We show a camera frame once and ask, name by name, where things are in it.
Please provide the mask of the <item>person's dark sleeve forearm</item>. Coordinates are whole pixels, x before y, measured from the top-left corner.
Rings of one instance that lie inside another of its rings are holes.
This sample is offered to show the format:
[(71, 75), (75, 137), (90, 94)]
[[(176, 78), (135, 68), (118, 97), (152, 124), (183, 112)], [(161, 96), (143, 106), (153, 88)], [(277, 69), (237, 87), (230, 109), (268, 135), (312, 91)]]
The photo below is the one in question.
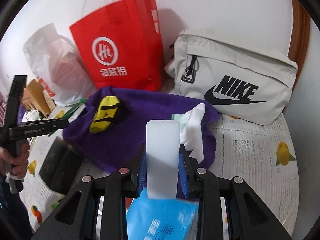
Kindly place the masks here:
[(10, 192), (9, 184), (5, 181), (5, 176), (3, 175), (1, 175), (1, 208), (21, 239), (31, 239), (33, 232), (29, 222), (28, 211), (21, 201), (20, 195)]

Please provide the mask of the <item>person's left hand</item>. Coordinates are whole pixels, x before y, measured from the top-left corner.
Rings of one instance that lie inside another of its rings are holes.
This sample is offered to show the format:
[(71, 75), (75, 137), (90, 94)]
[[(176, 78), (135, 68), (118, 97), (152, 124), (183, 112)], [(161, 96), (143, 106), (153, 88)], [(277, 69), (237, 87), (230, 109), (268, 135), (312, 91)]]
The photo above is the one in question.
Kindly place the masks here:
[(18, 145), (20, 146), (20, 155), (15, 158), (10, 154), (10, 152), (6, 148), (1, 147), (1, 176), (5, 176), (5, 164), (10, 164), (14, 165), (14, 167), (12, 168), (13, 175), (15, 175), (18, 179), (22, 179), (25, 177), (28, 167), (30, 145), (27, 140), (19, 141)]

